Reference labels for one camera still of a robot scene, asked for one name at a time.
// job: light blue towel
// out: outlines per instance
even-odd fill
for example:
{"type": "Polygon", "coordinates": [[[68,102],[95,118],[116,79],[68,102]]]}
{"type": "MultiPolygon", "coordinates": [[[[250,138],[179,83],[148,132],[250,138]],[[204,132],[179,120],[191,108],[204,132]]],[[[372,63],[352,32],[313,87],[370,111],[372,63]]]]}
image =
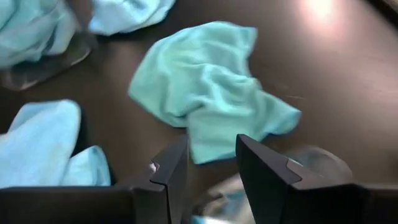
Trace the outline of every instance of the light blue towel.
{"type": "Polygon", "coordinates": [[[0,68],[64,53],[75,29],[63,0],[0,0],[0,68]]]}
{"type": "Polygon", "coordinates": [[[70,100],[24,105],[0,135],[0,188],[109,185],[102,150],[93,146],[70,158],[80,128],[80,108],[70,100]]]}
{"type": "Polygon", "coordinates": [[[92,33],[132,32],[162,21],[175,0],[93,0],[92,33]]]}
{"type": "Polygon", "coordinates": [[[235,156],[237,134],[285,134],[300,111],[262,91],[247,59],[256,29],[211,22],[156,42],[129,96],[173,127],[187,127],[196,164],[235,156]]]}

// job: towel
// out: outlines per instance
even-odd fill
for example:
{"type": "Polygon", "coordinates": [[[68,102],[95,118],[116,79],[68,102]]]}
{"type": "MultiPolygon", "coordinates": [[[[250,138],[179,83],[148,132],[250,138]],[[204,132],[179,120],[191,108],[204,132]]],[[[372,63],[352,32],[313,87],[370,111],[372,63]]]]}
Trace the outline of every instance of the towel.
{"type": "Polygon", "coordinates": [[[28,103],[0,135],[0,188],[109,185],[101,148],[70,158],[80,128],[80,108],[70,100],[28,103]]]}
{"type": "Polygon", "coordinates": [[[162,21],[175,0],[93,0],[88,28],[94,34],[132,32],[162,21]]]}
{"type": "Polygon", "coordinates": [[[0,0],[0,68],[63,53],[75,29],[63,0],[0,0]]]}
{"type": "Polygon", "coordinates": [[[256,29],[211,22],[156,42],[129,96],[163,122],[187,127],[194,163],[235,156],[237,134],[261,140],[285,134],[300,111],[262,91],[247,59],[256,29]]]}

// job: dark brown table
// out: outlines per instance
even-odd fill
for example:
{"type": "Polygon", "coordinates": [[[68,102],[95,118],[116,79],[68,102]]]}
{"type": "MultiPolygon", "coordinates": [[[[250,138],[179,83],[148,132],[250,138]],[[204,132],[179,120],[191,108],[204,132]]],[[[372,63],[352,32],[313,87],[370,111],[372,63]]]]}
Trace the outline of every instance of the dark brown table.
{"type": "MultiPolygon", "coordinates": [[[[252,74],[303,112],[296,130],[265,144],[279,152],[320,146],[360,181],[397,182],[398,31],[364,0],[177,0],[162,23],[100,37],[99,50],[56,78],[22,93],[2,90],[2,130],[23,102],[73,99],[117,179],[130,176],[185,132],[127,96],[135,69],[155,41],[217,20],[258,28],[252,74]]],[[[234,160],[189,169],[191,197],[237,172],[234,160]]]]}

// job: folded towel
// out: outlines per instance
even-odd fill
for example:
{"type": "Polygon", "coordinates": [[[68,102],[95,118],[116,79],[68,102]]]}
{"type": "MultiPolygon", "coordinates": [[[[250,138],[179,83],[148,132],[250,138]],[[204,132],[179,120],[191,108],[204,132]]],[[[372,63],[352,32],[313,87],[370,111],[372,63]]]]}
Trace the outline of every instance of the folded towel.
{"type": "Polygon", "coordinates": [[[132,32],[162,21],[175,0],[93,0],[88,27],[95,34],[132,32]]]}
{"type": "Polygon", "coordinates": [[[129,96],[173,127],[187,127],[196,164],[235,156],[237,134],[284,134],[300,111],[265,93],[247,58],[256,29],[211,22],[156,42],[136,71],[129,96]]]}
{"type": "Polygon", "coordinates": [[[75,29],[63,0],[0,0],[0,68],[63,53],[75,29]]]}
{"type": "Polygon", "coordinates": [[[79,106],[70,100],[24,105],[9,131],[0,135],[0,188],[109,185],[100,148],[91,147],[70,159],[80,115],[79,106]]]}

